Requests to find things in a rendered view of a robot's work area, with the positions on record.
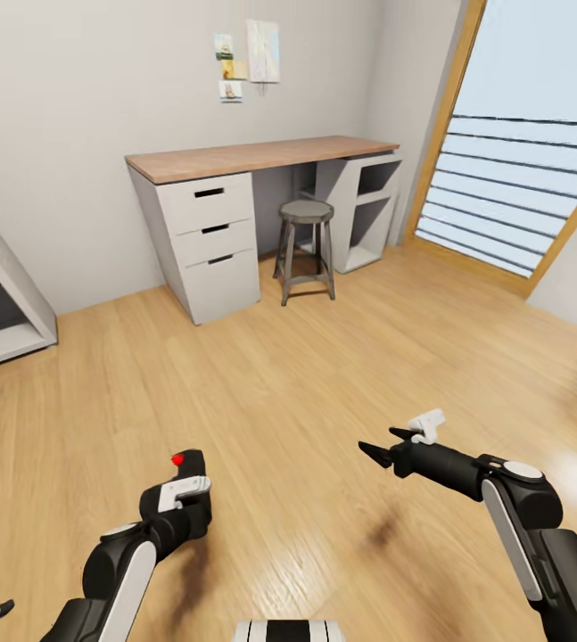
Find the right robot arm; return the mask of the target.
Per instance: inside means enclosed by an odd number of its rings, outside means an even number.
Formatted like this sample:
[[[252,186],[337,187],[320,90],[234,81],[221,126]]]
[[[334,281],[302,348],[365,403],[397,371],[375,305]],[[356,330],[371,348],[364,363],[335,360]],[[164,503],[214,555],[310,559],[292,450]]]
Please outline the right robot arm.
[[[403,439],[390,449],[359,442],[362,451],[401,479],[418,473],[488,507],[530,606],[539,611],[548,642],[577,642],[577,534],[559,529],[561,499],[544,473],[519,462],[470,457],[435,443],[441,409],[390,427]]]

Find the digital camera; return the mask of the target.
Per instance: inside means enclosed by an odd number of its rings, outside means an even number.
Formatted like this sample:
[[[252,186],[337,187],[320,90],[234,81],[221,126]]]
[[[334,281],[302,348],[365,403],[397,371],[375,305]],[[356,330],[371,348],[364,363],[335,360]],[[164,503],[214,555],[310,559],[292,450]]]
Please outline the digital camera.
[[[206,464],[204,462],[202,450],[189,449],[184,452],[178,452],[171,458],[171,461],[173,462],[173,465],[177,465],[178,469],[177,475],[169,482],[187,479],[187,477],[198,475],[203,477],[206,475]],[[161,498],[161,487],[162,483],[147,489],[143,493],[139,502],[140,514],[143,520],[152,514],[159,513],[158,506],[159,499]],[[209,491],[199,495],[191,495],[191,497],[179,498],[178,500],[182,503],[182,507],[193,506],[194,504],[204,502],[206,507],[207,524],[211,524],[212,513]]]

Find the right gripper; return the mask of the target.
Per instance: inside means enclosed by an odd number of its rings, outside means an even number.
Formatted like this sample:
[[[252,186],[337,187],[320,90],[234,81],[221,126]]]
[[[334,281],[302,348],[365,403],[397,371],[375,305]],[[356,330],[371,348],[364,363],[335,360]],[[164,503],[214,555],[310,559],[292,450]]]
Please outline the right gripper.
[[[440,443],[414,443],[411,437],[416,435],[416,432],[411,430],[390,427],[389,432],[404,441],[390,449],[379,448],[362,441],[359,442],[359,447],[383,468],[393,465],[394,473],[401,479],[418,473],[449,488],[448,468],[451,458],[457,453],[456,449]]]

